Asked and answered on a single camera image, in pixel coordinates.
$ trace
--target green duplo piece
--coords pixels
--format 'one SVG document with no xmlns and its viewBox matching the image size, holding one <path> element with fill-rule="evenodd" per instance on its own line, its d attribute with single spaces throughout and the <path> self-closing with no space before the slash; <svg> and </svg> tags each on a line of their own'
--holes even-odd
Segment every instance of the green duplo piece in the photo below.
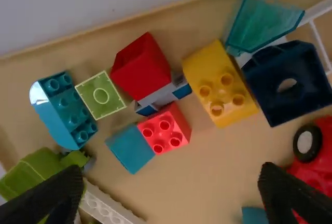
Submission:
<svg viewBox="0 0 332 224">
<path fill-rule="evenodd" d="M 75 86 L 95 120 L 126 108 L 126 103 L 106 71 Z"/>
</svg>

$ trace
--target blue duplo block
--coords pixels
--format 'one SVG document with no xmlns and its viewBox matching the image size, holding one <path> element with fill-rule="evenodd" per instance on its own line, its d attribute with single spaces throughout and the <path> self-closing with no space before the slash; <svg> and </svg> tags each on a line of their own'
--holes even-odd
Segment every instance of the blue duplo block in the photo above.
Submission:
<svg viewBox="0 0 332 224">
<path fill-rule="evenodd" d="M 105 143 L 131 174 L 135 174 L 155 156 L 134 124 L 109 137 Z"/>
<path fill-rule="evenodd" d="M 53 139 L 66 149 L 79 150 L 98 131 L 67 72 L 33 83 L 30 103 Z"/>
<path fill-rule="evenodd" d="M 332 104 L 331 86 L 310 43 L 262 49 L 242 71 L 271 127 Z"/>
<path fill-rule="evenodd" d="M 243 224 L 269 224 L 265 210 L 258 207 L 242 208 Z"/>
</svg>

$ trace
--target black toy wheel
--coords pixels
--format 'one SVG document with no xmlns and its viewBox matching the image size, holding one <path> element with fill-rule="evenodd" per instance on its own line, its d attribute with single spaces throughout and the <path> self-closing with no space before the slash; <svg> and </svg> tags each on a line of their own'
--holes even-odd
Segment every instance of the black toy wheel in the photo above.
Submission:
<svg viewBox="0 0 332 224">
<path fill-rule="evenodd" d="M 295 133 L 293 152 L 302 163 L 309 163 L 320 152 L 322 146 L 321 129 L 314 124 L 306 124 Z"/>
</svg>

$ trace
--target red duplo block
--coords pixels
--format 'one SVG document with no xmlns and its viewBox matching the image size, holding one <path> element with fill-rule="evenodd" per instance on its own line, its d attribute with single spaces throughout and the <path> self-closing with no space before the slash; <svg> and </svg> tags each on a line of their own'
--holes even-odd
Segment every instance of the red duplo block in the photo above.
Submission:
<svg viewBox="0 0 332 224">
<path fill-rule="evenodd" d="M 139 101 L 171 83 L 171 68 L 147 32 L 117 53 L 110 78 Z"/>
<path fill-rule="evenodd" d="M 175 102 L 137 125 L 155 154 L 189 144 L 191 127 Z"/>
</svg>

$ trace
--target transparent teal piece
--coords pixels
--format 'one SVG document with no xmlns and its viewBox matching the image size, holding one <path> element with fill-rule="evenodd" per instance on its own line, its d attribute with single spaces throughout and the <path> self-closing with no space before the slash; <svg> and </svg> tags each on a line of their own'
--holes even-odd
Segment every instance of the transparent teal piece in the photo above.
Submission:
<svg viewBox="0 0 332 224">
<path fill-rule="evenodd" d="M 236 10 L 222 38 L 226 51 L 235 57 L 287 35 L 305 15 L 304 10 L 276 0 L 242 0 Z"/>
</svg>

